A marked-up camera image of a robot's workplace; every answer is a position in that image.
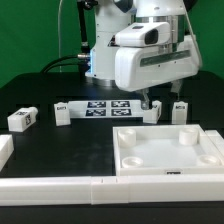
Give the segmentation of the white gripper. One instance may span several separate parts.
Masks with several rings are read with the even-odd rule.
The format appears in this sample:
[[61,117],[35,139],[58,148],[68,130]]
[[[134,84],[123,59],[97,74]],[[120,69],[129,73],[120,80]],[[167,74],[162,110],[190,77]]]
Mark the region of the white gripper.
[[141,90],[141,108],[148,110],[148,87],[172,82],[171,92],[180,97],[183,78],[196,75],[199,59],[192,38],[185,36],[177,50],[159,53],[159,47],[120,48],[115,56],[115,83],[124,91]]

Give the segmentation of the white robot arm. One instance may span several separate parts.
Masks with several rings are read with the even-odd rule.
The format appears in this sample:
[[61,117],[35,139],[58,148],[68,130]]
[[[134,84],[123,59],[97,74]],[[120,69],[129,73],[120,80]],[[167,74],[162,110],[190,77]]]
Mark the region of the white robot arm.
[[198,73],[202,58],[187,0],[77,0],[80,13],[95,12],[96,42],[86,54],[86,79],[142,94]]

